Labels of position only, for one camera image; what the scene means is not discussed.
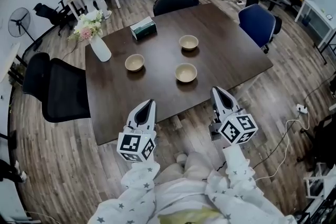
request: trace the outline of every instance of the standing fan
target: standing fan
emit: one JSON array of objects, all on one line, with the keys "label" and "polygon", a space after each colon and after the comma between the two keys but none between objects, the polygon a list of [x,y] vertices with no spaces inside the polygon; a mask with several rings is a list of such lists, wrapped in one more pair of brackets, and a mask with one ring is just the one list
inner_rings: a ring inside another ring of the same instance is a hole
[{"label": "standing fan", "polygon": [[34,51],[41,45],[42,40],[35,41],[27,31],[30,24],[30,13],[26,8],[18,8],[15,10],[8,21],[8,32],[12,37],[20,37],[24,33],[32,39],[35,45]]}]

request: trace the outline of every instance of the brown table top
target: brown table top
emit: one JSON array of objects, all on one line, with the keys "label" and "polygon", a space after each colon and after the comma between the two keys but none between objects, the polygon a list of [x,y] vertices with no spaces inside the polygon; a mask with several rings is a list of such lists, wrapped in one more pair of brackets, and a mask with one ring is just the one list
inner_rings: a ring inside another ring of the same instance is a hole
[{"label": "brown table top", "polygon": [[[157,34],[136,41],[130,27],[105,36],[112,52],[101,62],[86,47],[86,77],[92,127],[98,145],[118,139],[129,113],[141,102],[154,99],[157,122],[210,99],[212,86],[229,90],[272,67],[252,39],[213,4],[199,5],[154,17]],[[198,48],[184,52],[183,35],[194,35]],[[128,72],[131,54],[145,58],[144,68]],[[176,81],[175,68],[189,62],[197,78],[188,84]]]}]

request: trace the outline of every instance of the green tissue box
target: green tissue box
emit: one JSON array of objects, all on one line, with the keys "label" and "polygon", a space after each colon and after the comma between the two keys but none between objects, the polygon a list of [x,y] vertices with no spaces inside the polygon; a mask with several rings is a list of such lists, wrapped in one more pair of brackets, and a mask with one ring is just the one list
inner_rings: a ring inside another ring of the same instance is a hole
[{"label": "green tissue box", "polygon": [[132,35],[136,40],[140,40],[145,36],[148,36],[152,33],[156,32],[156,24],[153,22],[151,17],[147,17],[146,19],[138,22],[135,25],[131,26]]}]

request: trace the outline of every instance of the vase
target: vase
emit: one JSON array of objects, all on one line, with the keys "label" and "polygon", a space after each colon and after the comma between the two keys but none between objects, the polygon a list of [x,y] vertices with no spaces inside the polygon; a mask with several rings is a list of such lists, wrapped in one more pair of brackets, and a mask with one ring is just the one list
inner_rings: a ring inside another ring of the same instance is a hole
[{"label": "vase", "polygon": [[90,43],[92,50],[95,52],[100,61],[106,62],[111,58],[112,53],[100,36],[95,35],[91,39]]}]

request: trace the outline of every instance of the bowl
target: bowl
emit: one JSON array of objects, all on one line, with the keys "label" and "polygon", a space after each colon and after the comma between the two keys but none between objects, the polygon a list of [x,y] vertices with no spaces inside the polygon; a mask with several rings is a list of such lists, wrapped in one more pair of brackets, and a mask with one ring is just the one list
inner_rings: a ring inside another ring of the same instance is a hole
[{"label": "bowl", "polygon": [[125,67],[129,71],[137,72],[143,67],[144,63],[145,59],[141,54],[133,54],[126,59]]},{"label": "bowl", "polygon": [[176,67],[175,76],[180,82],[188,83],[197,77],[197,69],[191,63],[182,63]]},{"label": "bowl", "polygon": [[185,50],[193,50],[198,46],[198,39],[194,36],[186,35],[181,37],[178,43]]}]

